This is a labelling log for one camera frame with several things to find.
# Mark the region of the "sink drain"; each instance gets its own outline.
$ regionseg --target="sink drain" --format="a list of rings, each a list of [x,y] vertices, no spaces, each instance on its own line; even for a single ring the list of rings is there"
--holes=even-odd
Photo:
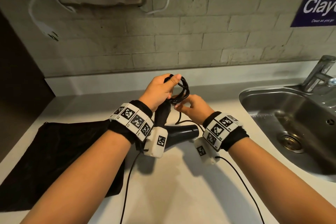
[[[282,135],[279,137],[279,142],[283,147],[285,147],[287,150],[290,150],[295,153],[303,153],[303,147],[299,140],[297,140],[295,137],[290,135]]]

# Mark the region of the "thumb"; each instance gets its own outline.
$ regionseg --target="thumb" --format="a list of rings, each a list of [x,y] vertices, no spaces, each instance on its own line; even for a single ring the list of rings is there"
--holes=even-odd
[[[164,85],[166,87],[166,90],[170,91],[172,88],[174,88],[175,85],[179,83],[181,80],[182,75],[175,74],[173,77],[170,78],[169,81],[165,82]]]
[[[184,113],[185,115],[187,115],[188,116],[188,114],[190,113],[190,110],[191,110],[191,108],[190,107],[186,107],[186,106],[184,106],[184,105],[176,105],[175,107],[174,107],[174,109],[176,110],[176,111],[178,111],[178,112],[181,112],[181,113]]]

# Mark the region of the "forearm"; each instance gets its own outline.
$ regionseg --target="forearm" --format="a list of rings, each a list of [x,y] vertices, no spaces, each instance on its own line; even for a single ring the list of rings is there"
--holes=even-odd
[[[87,223],[130,146],[122,135],[108,130],[49,187],[22,223]]]
[[[335,223],[336,208],[250,138],[229,154],[281,224]]]

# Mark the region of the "hand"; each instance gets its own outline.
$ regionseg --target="hand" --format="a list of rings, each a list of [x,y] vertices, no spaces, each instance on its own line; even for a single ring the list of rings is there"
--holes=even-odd
[[[198,95],[189,95],[181,103],[176,104],[175,110],[187,115],[193,122],[202,125],[207,117],[215,111]]]
[[[163,74],[150,82],[147,86],[145,93],[139,98],[139,100],[148,106],[152,112],[155,112],[157,107],[161,105],[166,99],[170,99],[173,93],[174,86],[181,80],[180,74],[175,74],[169,81],[164,83],[165,78],[170,74]]]

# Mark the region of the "black pouch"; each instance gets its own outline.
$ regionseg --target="black pouch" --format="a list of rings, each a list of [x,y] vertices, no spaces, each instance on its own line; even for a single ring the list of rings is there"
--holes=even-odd
[[[30,210],[49,186],[103,133],[110,120],[43,124],[27,151],[0,185],[0,212]],[[125,160],[106,197],[123,186]]]

